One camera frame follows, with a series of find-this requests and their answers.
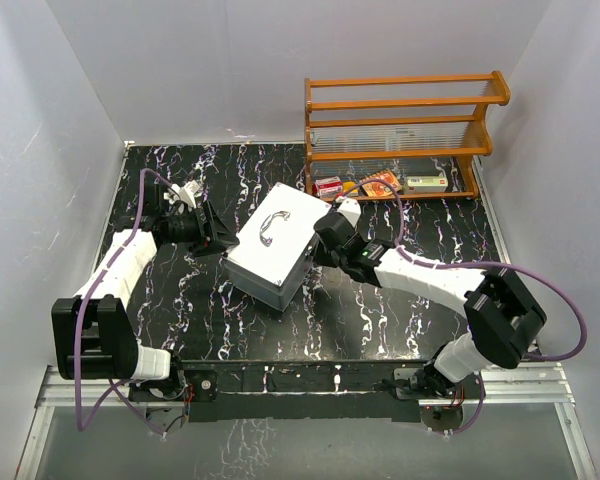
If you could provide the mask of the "grey medicine case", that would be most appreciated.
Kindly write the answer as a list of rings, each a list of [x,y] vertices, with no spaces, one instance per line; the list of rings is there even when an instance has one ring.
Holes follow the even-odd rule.
[[[232,284],[278,310],[287,308],[311,268],[314,224],[330,205],[276,184],[237,234],[224,260]]]

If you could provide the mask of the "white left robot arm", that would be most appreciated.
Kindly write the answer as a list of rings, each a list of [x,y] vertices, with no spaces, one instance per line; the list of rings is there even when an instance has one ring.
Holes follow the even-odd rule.
[[[186,374],[173,366],[170,351],[142,345],[127,306],[161,247],[182,244],[192,256],[203,257],[238,245],[201,190],[197,181],[147,183],[141,214],[124,218],[88,282],[54,303],[54,344],[64,379],[149,381],[166,399],[184,392]]]

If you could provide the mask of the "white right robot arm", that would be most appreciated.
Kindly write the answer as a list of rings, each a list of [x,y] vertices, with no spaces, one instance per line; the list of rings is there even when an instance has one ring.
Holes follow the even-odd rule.
[[[424,367],[394,382],[401,390],[446,397],[469,375],[491,365],[514,369],[547,317],[519,276],[505,267],[443,269],[408,260],[383,239],[365,240],[341,213],[314,224],[316,261],[351,279],[407,292],[462,315],[468,331],[443,344]]]

